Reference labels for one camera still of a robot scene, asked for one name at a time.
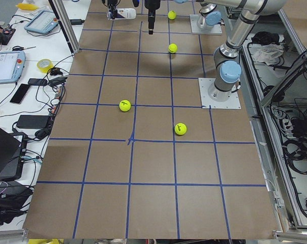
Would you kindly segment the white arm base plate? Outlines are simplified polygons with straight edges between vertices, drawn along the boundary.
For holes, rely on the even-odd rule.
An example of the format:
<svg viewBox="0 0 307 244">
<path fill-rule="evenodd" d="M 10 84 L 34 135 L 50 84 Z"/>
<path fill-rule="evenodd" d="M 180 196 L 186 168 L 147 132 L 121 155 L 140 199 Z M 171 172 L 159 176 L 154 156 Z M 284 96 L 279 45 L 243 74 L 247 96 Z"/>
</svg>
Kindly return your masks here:
<svg viewBox="0 0 307 244">
<path fill-rule="evenodd" d="M 236 85 L 230 91 L 219 91 L 214 85 L 215 78 L 198 78 L 203 109 L 241 109 Z"/>
</svg>

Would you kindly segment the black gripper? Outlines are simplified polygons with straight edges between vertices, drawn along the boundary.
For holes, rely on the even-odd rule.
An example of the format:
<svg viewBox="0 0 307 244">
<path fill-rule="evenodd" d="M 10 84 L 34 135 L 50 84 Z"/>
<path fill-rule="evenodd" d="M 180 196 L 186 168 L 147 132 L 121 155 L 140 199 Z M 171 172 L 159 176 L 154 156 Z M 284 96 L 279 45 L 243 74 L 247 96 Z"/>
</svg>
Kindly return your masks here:
<svg viewBox="0 0 307 244">
<path fill-rule="evenodd" d="M 114 20 L 117 17 L 117 3 L 118 0 L 109 0 L 109 19 Z M 154 33 L 156 10 L 161 6 L 161 0 L 145 0 L 145 7 L 148 9 L 148 34 Z"/>
</svg>

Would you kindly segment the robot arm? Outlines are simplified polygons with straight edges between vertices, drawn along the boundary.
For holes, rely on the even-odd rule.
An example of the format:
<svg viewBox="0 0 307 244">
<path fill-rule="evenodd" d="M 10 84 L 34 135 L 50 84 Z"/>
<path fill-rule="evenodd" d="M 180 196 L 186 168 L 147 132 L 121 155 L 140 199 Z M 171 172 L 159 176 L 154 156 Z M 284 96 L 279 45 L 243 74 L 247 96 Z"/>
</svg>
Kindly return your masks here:
<svg viewBox="0 0 307 244">
<path fill-rule="evenodd" d="M 215 101 L 224 102 L 232 93 L 232 88 L 241 76 L 241 67 L 237 63 L 238 50 L 261 15 L 270 15 L 280 10 L 286 1 L 199 1 L 201 13 L 204 9 L 215 5 L 242 8 L 237 22 L 227 37 L 226 42 L 216 49 L 213 58 L 217 77 L 208 89 L 208 95 Z"/>
<path fill-rule="evenodd" d="M 200 31 L 207 31 L 221 22 L 222 15 L 220 11 L 216 10 L 216 4 L 200 3 L 200 5 L 200 17 L 197 20 L 197 26 Z"/>
</svg>

